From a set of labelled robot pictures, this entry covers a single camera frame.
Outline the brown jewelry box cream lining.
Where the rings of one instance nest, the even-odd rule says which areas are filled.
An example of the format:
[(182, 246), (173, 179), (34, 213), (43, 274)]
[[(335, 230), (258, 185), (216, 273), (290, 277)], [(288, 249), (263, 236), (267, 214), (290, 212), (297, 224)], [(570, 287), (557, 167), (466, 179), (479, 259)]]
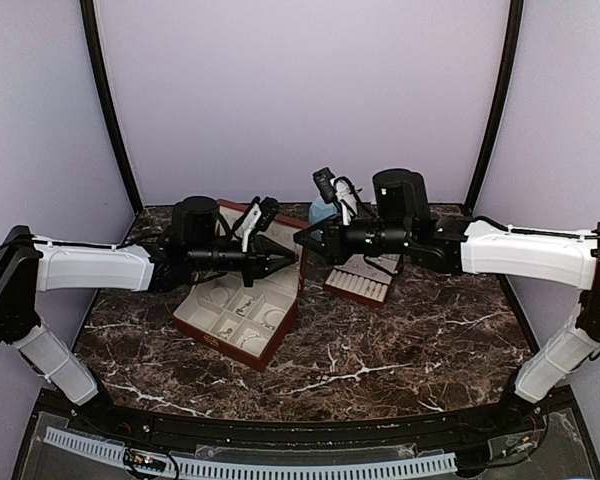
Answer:
[[(306, 255), (293, 235), (309, 223), (277, 215), (264, 235), (295, 251), (297, 261), (247, 288), (239, 273), (194, 286), (173, 313), (176, 328), (219, 353), (262, 371), (271, 361), (284, 336), (298, 316), (298, 297), (304, 290)], [(221, 338), (218, 332), (231, 327), (233, 333)], [(241, 337), (257, 332), (265, 344), (243, 349)]]

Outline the brown jewelry tray cream lining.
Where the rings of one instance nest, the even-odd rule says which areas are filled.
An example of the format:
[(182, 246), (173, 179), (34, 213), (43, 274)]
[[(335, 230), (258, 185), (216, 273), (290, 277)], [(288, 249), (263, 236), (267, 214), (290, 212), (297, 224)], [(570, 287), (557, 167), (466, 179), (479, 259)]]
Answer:
[(323, 289), (361, 304), (382, 308), (394, 277), (403, 264), (400, 254), (371, 258), (353, 255), (343, 265), (333, 267)]

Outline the small silver earring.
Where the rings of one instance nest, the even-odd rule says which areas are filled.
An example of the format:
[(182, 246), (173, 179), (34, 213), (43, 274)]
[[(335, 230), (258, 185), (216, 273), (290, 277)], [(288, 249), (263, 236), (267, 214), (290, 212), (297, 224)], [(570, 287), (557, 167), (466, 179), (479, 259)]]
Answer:
[(231, 327), (226, 328), (218, 332), (218, 336), (221, 338), (228, 338), (233, 333), (233, 329)]

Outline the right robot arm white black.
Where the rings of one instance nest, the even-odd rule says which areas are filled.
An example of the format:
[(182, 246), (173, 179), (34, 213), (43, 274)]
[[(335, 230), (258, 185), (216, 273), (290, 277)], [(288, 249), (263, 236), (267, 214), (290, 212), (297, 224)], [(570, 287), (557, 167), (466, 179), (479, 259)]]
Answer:
[(331, 265), (354, 255), (398, 254), (438, 273), (513, 275), (579, 289), (565, 325), (523, 364), (502, 403), (491, 410), (497, 432), (514, 432), (527, 420), (529, 406), (600, 352), (600, 223), (593, 230), (559, 231), (503, 225), (485, 216), (436, 218), (423, 176), (403, 168), (373, 176), (375, 212), (361, 204), (347, 177), (323, 168), (313, 179), (323, 201), (338, 212), (296, 233), (294, 240)]

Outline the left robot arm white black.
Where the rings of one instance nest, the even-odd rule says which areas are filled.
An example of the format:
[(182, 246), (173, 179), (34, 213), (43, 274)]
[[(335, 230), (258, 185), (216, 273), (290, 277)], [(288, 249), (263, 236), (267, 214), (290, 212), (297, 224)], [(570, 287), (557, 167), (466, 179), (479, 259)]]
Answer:
[(0, 245), (0, 344), (13, 346), (55, 385), (100, 436), (121, 427), (106, 389), (50, 330), (36, 310), (40, 292), (119, 289), (166, 293), (195, 285), (195, 274), (237, 272), (244, 286), (292, 265), (297, 255), (265, 236), (279, 212), (270, 197), (255, 197), (234, 223), (218, 201), (190, 196), (176, 203), (163, 231), (121, 244), (61, 241), (13, 227)]

